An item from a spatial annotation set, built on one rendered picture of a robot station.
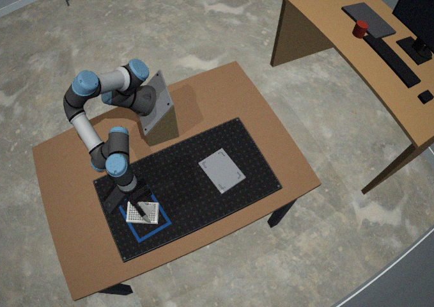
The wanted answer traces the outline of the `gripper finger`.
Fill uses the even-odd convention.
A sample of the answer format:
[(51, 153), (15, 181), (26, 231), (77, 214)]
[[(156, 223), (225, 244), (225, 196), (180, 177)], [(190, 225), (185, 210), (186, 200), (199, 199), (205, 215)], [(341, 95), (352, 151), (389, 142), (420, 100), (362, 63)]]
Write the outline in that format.
[(147, 205), (147, 204), (145, 204), (145, 202), (141, 201), (141, 202), (139, 202), (139, 204), (138, 203), (133, 203), (133, 206), (136, 208), (136, 210), (138, 211), (138, 213), (140, 213), (140, 215), (142, 216), (142, 218), (146, 222), (151, 223), (151, 221), (148, 219), (148, 215), (155, 208), (154, 204)]

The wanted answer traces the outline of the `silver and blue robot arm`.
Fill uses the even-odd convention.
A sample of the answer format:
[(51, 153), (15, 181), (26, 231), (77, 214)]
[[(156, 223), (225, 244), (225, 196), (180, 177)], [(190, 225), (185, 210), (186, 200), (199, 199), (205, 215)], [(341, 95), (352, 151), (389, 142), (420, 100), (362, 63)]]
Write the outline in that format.
[[(109, 139), (104, 143), (88, 120), (83, 105), (101, 95), (105, 104), (129, 108), (140, 116), (148, 116), (157, 98), (154, 87), (140, 86), (148, 76), (148, 67), (139, 59), (132, 59), (127, 65), (104, 74), (83, 70), (63, 98), (66, 117), (86, 145), (92, 168), (96, 171), (106, 169), (122, 191), (131, 191), (137, 184), (130, 168), (128, 130), (111, 128)], [(117, 186), (103, 203), (109, 214), (114, 214), (129, 195), (121, 193)]]

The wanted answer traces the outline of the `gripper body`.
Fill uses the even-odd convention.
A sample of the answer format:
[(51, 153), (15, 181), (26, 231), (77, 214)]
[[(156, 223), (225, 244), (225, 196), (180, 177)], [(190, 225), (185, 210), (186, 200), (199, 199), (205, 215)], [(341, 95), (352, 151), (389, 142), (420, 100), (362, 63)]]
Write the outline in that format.
[[(151, 196), (153, 193), (151, 192), (150, 188), (148, 187), (148, 185), (146, 184), (143, 176), (140, 174), (139, 170), (135, 170), (134, 175), (136, 176), (137, 179), (137, 184), (136, 186), (131, 190), (131, 191), (122, 191), (118, 186), (117, 188), (124, 194), (129, 194), (127, 196), (127, 199), (129, 200), (129, 202), (132, 204), (133, 203), (138, 203), (138, 201), (142, 198), (144, 198), (145, 196), (148, 198), (149, 196)], [(138, 188), (137, 188), (138, 187)], [(136, 191), (134, 191), (136, 189)], [(134, 192), (133, 192), (134, 191)], [(144, 196), (143, 196), (144, 195)], [(138, 199), (138, 200), (137, 200)]]

